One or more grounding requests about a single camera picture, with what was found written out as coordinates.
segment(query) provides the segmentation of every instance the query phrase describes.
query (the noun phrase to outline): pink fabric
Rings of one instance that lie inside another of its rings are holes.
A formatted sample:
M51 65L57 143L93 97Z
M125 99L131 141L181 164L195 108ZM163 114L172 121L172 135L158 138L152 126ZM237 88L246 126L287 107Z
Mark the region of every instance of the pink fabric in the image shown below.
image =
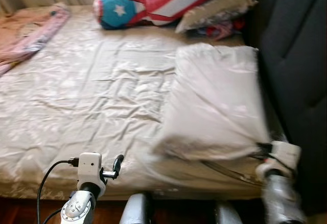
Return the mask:
M233 33L234 33L233 23L230 20L223 21L217 25L208 27L206 31L209 36L214 35L215 40L219 41L227 36L233 35Z
M0 76L41 50L70 16L65 5L54 5L45 13L20 10L0 18ZM23 30L31 33L23 35Z

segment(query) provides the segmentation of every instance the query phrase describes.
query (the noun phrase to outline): wrinkled sheet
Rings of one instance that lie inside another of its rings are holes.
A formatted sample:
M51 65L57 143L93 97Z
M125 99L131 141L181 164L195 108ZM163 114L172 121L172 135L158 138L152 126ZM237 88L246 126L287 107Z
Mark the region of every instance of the wrinkled sheet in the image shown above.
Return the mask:
M148 151L161 129L176 49L209 40L188 39L173 28L102 31L91 8L71 11L72 18L43 50L0 78L0 196L35 198L54 162L88 151L103 155L105 170L116 155L125 155L103 200L126 199L141 190L164 198L259 196L258 186ZM214 44L238 46L242 40ZM253 160L233 164L254 174ZM67 198L76 179L76 168L57 166L44 198Z

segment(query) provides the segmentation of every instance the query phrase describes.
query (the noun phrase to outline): black wire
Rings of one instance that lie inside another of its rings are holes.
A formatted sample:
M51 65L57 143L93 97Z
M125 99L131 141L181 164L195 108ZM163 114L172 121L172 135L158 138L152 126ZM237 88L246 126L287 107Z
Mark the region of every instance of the black wire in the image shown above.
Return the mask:
M285 163L283 163L281 160L279 160L278 158L276 158L275 156L269 154L268 155L269 158L275 159L277 162L279 162L281 165L283 165L286 169L288 169L291 173L292 176L294 178L296 178L296 171L294 169L292 169L291 167L287 166Z
M216 163L212 163L209 161L201 161L204 165L208 166L210 169L213 169L214 171L223 174L225 176L231 177L233 179L236 179L238 181L246 182L248 184L256 185L256 186L261 186L262 184L259 183L258 181L252 179L252 178L247 178L244 174L229 170L225 167L222 167L221 165L218 165Z
M43 224L46 224L53 216L55 216L56 214L58 214L58 213L60 213L60 211L61 211L61 208L60 209L58 209L58 210L56 210L55 212L53 212L51 215L49 215L46 219L45 219L45 221L43 222Z
M36 197L36 219L37 219L37 224L40 224L40 196L41 196L41 191L42 191L42 187L44 185L44 182L45 182L46 178L48 177L48 175L50 174L51 170L53 170L53 168L56 167L58 164L62 164L62 163L69 164L69 161L68 160L61 160L61 161L58 161L58 162L54 163L50 167L50 169L47 171L45 176L43 177L43 180L41 182L39 190L37 191L37 197Z
M279 162L281 165L283 165L286 169L288 169L291 172L291 174L292 174L292 176L294 178L296 178L296 170L294 170L291 167L287 166L285 163L283 163L281 160L279 160L278 158L276 158L275 156L273 156L271 154L267 154L265 156L254 154L254 155L251 155L250 157L254 158L254 159L259 159L259 160L263 160L263 159L266 159L266 158L275 159L277 162Z

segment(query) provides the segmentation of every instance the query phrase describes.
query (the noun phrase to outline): white star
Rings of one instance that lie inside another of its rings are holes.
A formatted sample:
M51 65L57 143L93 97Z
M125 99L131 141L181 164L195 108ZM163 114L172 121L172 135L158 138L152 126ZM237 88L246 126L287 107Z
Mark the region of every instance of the white star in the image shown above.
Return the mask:
M116 12L119 17L121 17L123 14L126 14L124 6L116 5L116 8L115 8L114 12Z

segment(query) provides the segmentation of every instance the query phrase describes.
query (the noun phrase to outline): dark gray headboard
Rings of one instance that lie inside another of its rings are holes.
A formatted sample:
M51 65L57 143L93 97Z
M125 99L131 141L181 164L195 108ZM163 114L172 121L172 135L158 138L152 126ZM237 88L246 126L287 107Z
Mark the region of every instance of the dark gray headboard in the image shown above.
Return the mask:
M327 210L326 0L258 0L245 40L288 140L302 148L297 189L308 215Z

